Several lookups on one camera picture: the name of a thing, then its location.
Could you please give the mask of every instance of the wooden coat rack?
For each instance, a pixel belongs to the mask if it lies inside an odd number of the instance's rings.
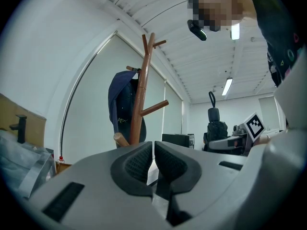
[[[129,142],[126,141],[124,136],[121,133],[116,133],[114,135],[114,140],[118,143],[121,147],[126,147],[129,145],[137,144],[140,141],[140,132],[141,132],[141,124],[142,124],[142,117],[148,115],[154,111],[161,109],[168,105],[168,101],[162,101],[156,105],[153,105],[147,109],[144,108],[144,101],[145,101],[145,94],[147,88],[147,80],[148,80],[148,70],[150,66],[150,60],[152,57],[153,48],[161,44],[165,44],[166,40],[163,40],[158,43],[154,43],[155,34],[151,33],[149,42],[147,43],[146,35],[142,35],[143,44],[144,44],[144,51],[145,56],[142,64],[142,69],[138,73],[140,73],[139,77],[139,84],[138,89],[135,96],[135,102],[133,107],[132,113],[132,121],[131,121],[131,130],[130,130],[130,140]],[[136,70],[135,68],[127,66],[128,70]]]

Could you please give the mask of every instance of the person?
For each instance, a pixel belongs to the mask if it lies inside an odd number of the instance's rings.
[[[289,0],[198,0],[193,6],[198,6],[203,24],[210,27],[231,26],[244,18],[257,20],[267,41],[269,71],[276,87],[289,74],[304,45],[299,6]]]

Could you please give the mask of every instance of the ceiling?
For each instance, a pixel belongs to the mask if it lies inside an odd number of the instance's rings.
[[[155,32],[156,42],[181,79],[191,103],[240,98],[273,92],[268,72],[267,45],[257,22],[240,24],[240,39],[232,40],[228,28],[206,32],[199,40],[187,27],[187,0],[110,0],[131,16],[146,32]],[[233,84],[222,96],[226,78]]]

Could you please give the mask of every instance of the fluorescent light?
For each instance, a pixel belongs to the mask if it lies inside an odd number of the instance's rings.
[[[232,83],[232,78],[228,78],[224,87],[224,91],[222,93],[222,95],[227,95],[227,92],[229,91],[229,88],[231,86]]]
[[[237,40],[240,38],[240,24],[231,26],[230,37],[232,40]]]

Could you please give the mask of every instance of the black backpack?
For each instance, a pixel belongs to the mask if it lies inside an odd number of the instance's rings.
[[[225,122],[220,121],[220,112],[218,108],[215,108],[215,96],[212,92],[209,92],[209,97],[212,103],[212,108],[208,109],[208,132],[207,141],[221,140],[227,138],[228,126]]]

